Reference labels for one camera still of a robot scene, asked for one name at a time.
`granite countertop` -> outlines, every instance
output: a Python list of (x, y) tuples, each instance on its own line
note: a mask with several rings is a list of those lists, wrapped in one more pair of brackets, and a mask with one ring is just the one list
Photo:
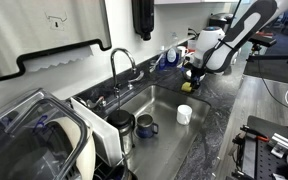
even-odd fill
[[(158, 85), (187, 96), (204, 100), (211, 105), (211, 109), (205, 119), (199, 134), (193, 142), (191, 149), (178, 172), (176, 179), (211, 179), (213, 167), (216, 163), (223, 136), (228, 124), (230, 113), (241, 84), (245, 59), (248, 56), (249, 46), (244, 46), (237, 58), (235, 65), (230, 66), (222, 76), (207, 74), (201, 86), (194, 93), (181, 91), (181, 86), (185, 82), (180, 69), (166, 68), (163, 71), (150, 73), (149, 60), (141, 63), (138, 69), (145, 72), (143, 79), (133, 83), (134, 89), (121, 97), (121, 104), (134, 97), (140, 91), (150, 85)], [(125, 71), (118, 76), (119, 82), (126, 82), (131, 72)], [(78, 94), (86, 100), (88, 98), (104, 95), (107, 101), (112, 98), (112, 78)], [(117, 108), (117, 103), (110, 103), (104, 110), (96, 110), (95, 113), (105, 118), (110, 112)]]

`robotic arm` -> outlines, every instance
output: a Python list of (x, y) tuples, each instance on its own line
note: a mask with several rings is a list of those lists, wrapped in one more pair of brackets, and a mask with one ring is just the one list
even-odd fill
[(227, 34), (221, 28), (202, 30), (196, 51), (190, 57), (192, 83), (199, 81), (205, 71), (223, 72), (237, 56), (237, 51), (257, 31), (288, 10), (288, 0), (253, 0), (252, 4)]

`white paper cup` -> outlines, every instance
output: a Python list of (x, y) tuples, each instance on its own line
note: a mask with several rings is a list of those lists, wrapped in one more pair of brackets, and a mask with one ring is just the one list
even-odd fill
[(192, 108), (188, 105), (180, 105), (177, 108), (176, 120), (182, 125), (188, 125), (192, 116)]

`paper towel dispenser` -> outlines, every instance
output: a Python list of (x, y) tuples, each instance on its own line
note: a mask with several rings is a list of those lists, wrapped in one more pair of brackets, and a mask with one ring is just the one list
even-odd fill
[(112, 46), (103, 0), (0, 0), (0, 80), (24, 74), (25, 60), (90, 44)]

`white cabinet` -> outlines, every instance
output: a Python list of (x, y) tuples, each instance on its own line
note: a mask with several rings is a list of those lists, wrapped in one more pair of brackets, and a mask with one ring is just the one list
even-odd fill
[(200, 3), (202, 0), (155, 0), (155, 4), (184, 4), (184, 3)]
[(185, 4), (201, 2), (238, 2), (239, 0), (155, 0), (155, 4)]

